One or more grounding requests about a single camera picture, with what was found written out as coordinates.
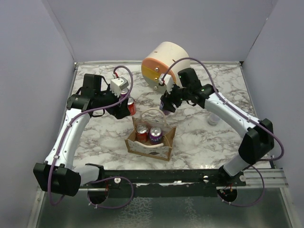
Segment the red soda can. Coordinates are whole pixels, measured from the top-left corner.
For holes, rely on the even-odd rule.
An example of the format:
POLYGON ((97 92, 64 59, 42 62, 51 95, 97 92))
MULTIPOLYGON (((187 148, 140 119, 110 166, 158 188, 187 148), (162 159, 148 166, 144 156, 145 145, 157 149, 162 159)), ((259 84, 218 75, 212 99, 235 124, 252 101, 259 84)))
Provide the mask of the red soda can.
POLYGON ((136 139, 140 143, 145 143, 148 141, 148 133, 149 133, 149 128, 147 127, 146 124, 138 124, 135 129, 135 134, 136 134, 136 139))

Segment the purple soda can front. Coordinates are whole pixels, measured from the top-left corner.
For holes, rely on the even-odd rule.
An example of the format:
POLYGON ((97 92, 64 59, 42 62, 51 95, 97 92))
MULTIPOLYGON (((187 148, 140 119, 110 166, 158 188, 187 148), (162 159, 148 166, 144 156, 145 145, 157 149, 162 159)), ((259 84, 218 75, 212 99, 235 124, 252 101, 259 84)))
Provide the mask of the purple soda can front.
POLYGON ((162 143, 163 133, 160 127, 152 127, 149 131, 149 142, 151 145, 162 143))

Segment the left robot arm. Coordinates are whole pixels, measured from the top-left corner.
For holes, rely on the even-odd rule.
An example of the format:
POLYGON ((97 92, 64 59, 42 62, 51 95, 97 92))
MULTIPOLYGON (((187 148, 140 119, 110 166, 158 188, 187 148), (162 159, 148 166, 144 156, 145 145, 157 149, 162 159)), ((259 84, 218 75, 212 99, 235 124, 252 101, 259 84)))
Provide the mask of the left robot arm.
POLYGON ((101 89, 105 78, 85 74, 83 85, 67 100, 67 110, 58 138, 43 163, 36 163, 34 175, 41 189, 48 193, 74 196, 87 183, 98 188, 104 184, 102 166, 87 164, 73 168, 74 155, 81 135, 97 108, 104 108, 116 119, 130 115, 128 100, 120 95, 128 85, 124 77, 116 77, 101 89))

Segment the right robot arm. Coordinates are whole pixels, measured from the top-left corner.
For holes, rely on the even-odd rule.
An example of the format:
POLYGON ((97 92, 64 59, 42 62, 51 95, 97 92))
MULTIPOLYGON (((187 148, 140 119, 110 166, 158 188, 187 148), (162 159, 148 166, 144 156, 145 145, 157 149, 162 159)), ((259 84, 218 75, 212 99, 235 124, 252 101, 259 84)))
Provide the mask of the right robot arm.
POLYGON ((193 68, 181 70, 178 76, 182 86, 176 85, 169 74, 161 74, 159 78, 159 85, 166 88, 161 96, 163 110, 174 113, 183 101, 198 105, 217 115, 242 138, 238 154, 219 169, 219 182, 228 186, 239 172, 257 163, 273 149, 273 124, 268 119, 259 120, 247 114, 223 98, 211 84, 202 85, 193 68))

